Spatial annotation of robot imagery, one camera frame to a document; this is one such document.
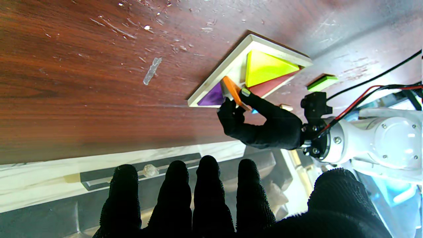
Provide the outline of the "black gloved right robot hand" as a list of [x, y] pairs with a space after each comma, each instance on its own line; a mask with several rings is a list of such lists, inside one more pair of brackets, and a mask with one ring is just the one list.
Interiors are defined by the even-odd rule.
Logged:
[[191, 195], [186, 164], [168, 167], [148, 226], [142, 229], [138, 174], [118, 166], [102, 208], [95, 238], [390, 238], [364, 185], [347, 169], [322, 173], [308, 199], [308, 211], [276, 221], [256, 164], [238, 168], [237, 224], [225, 203], [215, 158], [201, 158]]

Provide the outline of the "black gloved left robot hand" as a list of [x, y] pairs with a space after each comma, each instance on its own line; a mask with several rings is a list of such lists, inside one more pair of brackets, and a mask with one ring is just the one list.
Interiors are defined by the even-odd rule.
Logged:
[[266, 118], [263, 125], [245, 123], [242, 107], [225, 98], [217, 111], [224, 133], [247, 146], [258, 149], [278, 148], [295, 150], [302, 146], [302, 121], [288, 110], [282, 109], [258, 97], [248, 89], [242, 89], [239, 97], [243, 103], [257, 110]]

